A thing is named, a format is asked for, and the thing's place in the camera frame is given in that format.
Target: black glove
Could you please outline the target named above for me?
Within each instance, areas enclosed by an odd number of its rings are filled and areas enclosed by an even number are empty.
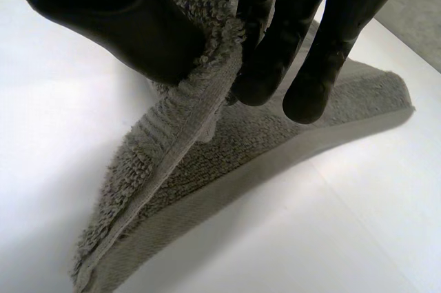
[[[172,0],[27,0],[40,14],[95,41],[123,63],[176,84],[202,54],[205,37]]]
[[[322,0],[239,0],[244,20],[244,64],[233,93],[247,105],[262,105],[276,91],[294,60]],[[358,35],[387,0],[327,0],[311,50],[288,90],[283,109],[299,123],[313,123],[325,110],[338,73]]]

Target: folded towel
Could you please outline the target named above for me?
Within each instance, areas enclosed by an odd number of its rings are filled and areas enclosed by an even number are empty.
[[[296,146],[284,163],[290,165],[396,126],[412,113],[400,77],[350,60],[327,111],[313,125],[295,124],[281,110],[299,60],[266,105],[225,108],[241,65],[242,25],[223,0],[175,1],[204,29],[204,55],[179,86],[155,86],[158,103],[116,152],[79,241],[72,270],[77,293],[113,292],[161,248],[245,193],[256,179],[241,180],[238,172],[258,156],[283,144]],[[301,59],[315,29],[300,50]]]

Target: glove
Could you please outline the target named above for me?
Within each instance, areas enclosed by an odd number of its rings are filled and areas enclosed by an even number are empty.
[[[238,3],[237,16],[245,22],[247,40],[232,91],[246,105],[262,105],[276,91],[322,0],[276,0],[274,18],[263,37],[272,1]],[[291,120],[308,124],[321,117],[358,35],[386,1],[327,0],[316,38],[283,101]]]
[[[177,84],[202,54],[205,36],[172,0],[27,0],[41,15],[93,40],[117,59]]]

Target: gray floor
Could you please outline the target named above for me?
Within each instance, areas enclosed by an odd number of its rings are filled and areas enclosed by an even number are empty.
[[[441,72],[441,0],[389,0],[376,19]]]

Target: white table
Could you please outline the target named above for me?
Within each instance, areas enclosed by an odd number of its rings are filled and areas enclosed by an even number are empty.
[[[0,11],[0,290],[70,292],[72,245],[152,99],[143,77],[24,0]],[[402,76],[414,116],[281,172],[119,293],[441,292],[441,75],[376,21],[351,57]]]

